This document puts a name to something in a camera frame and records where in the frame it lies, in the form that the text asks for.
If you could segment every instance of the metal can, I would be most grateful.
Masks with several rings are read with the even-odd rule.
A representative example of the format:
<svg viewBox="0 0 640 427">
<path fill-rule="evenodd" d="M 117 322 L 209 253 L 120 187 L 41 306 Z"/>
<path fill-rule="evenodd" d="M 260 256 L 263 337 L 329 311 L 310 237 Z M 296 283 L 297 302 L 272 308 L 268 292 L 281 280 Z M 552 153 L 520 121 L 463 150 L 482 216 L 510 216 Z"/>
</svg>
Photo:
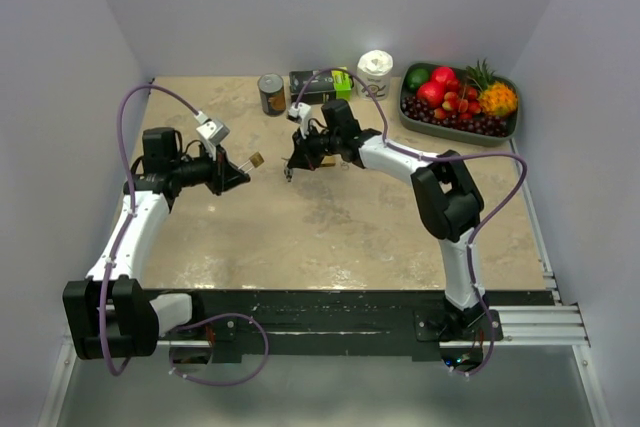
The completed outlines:
<svg viewBox="0 0 640 427">
<path fill-rule="evenodd" d="M 258 80 L 262 110 L 267 115 L 280 115 L 287 108 L 284 99 L 284 81 L 277 74 L 265 74 Z"/>
</svg>

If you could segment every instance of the fruit bowl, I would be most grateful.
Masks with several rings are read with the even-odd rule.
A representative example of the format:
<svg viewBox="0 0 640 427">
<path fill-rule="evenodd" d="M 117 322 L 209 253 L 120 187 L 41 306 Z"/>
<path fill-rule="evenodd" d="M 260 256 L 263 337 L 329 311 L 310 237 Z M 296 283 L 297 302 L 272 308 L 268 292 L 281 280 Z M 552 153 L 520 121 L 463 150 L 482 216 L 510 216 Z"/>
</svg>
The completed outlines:
<svg viewBox="0 0 640 427">
<path fill-rule="evenodd" d="M 503 124 L 503 130 L 500 131 L 502 136 L 496 137 L 493 135 L 484 135 L 477 134 L 475 132 L 468 132 L 465 130 L 457 130 L 452 127 L 443 126 L 443 125 L 435 125 L 433 123 L 423 122 L 422 120 L 411 119 L 402 111 L 403 100 L 405 102 L 409 101 L 409 98 L 415 97 L 415 93 L 409 91 L 406 87 L 406 78 L 407 75 L 417 68 L 427 69 L 429 73 L 433 72 L 433 70 L 439 67 L 442 64 L 430 64 L 427 62 L 417 62 L 409 66 L 407 72 L 402 78 L 402 88 L 400 89 L 400 98 L 398 100 L 398 114 L 400 115 L 400 122 L 403 126 L 405 126 L 409 130 L 413 130 L 416 132 L 420 132 L 427 135 L 433 135 L 435 137 L 441 137 L 443 139 L 456 140 L 458 142 L 466 142 L 468 144 L 482 145 L 485 147 L 494 147 L 500 145 L 509 139 L 511 139 L 516 131 L 518 126 L 518 118 L 520 116 L 520 110 L 522 109 L 522 98 L 516 89 L 516 86 L 509 80 L 504 77 L 500 77 L 498 75 L 495 76 L 497 81 L 505 83 L 509 86 L 518 96 L 518 109 L 511 114 L 506 119 L 506 126 Z M 466 72 L 464 69 L 456 69 L 453 68 L 453 71 L 456 74 L 456 77 L 463 81 L 466 78 Z M 476 121 L 482 120 L 485 122 L 488 118 L 482 117 L 484 114 L 480 114 L 480 116 L 474 116 Z M 494 122 L 501 122 L 500 119 L 492 119 Z"/>
</svg>

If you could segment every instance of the black and green box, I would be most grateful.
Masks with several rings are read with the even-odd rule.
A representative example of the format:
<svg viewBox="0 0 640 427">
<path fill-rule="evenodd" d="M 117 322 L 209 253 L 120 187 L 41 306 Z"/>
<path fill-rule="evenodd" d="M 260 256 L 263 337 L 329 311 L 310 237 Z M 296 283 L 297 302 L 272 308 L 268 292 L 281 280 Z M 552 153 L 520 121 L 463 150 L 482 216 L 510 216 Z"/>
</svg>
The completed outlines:
<svg viewBox="0 0 640 427">
<path fill-rule="evenodd" d="M 298 100 L 298 94 L 302 86 L 309 80 L 317 70 L 302 70 L 289 72 L 289 82 L 291 89 L 291 102 Z M 325 72 L 316 77 L 300 102 L 307 104 L 324 104 L 333 99 L 351 99 L 351 88 L 353 79 L 350 75 L 339 70 Z"/>
</svg>

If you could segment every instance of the bunch of grapes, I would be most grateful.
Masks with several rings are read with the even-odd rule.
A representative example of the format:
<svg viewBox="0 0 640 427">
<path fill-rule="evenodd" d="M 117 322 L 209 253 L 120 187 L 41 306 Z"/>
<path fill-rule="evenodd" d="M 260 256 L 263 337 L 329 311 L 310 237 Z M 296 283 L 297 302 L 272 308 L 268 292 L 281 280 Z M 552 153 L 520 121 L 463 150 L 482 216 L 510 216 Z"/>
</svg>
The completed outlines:
<svg viewBox="0 0 640 427">
<path fill-rule="evenodd" d="M 400 109 L 410 119 L 427 124 L 492 137 L 506 137 L 508 135 L 507 121 L 497 116 L 478 114 L 471 117 L 453 112 L 445 118 L 437 118 L 436 111 L 430 108 L 427 102 L 418 100 L 416 97 L 402 99 Z"/>
</svg>

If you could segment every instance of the pineapple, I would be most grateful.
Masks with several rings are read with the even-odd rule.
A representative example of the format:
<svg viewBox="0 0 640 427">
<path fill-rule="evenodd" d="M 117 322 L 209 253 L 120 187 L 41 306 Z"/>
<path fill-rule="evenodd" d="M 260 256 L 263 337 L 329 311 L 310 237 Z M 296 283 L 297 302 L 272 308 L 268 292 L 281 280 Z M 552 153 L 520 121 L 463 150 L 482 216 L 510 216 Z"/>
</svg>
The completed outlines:
<svg viewBox="0 0 640 427">
<path fill-rule="evenodd" d="M 486 115 L 508 117 L 518 108 L 518 97 L 503 82 L 493 78 L 495 71 L 489 70 L 487 60 L 478 61 L 477 66 L 467 67 L 467 78 L 478 86 L 480 96 L 478 102 Z"/>
</svg>

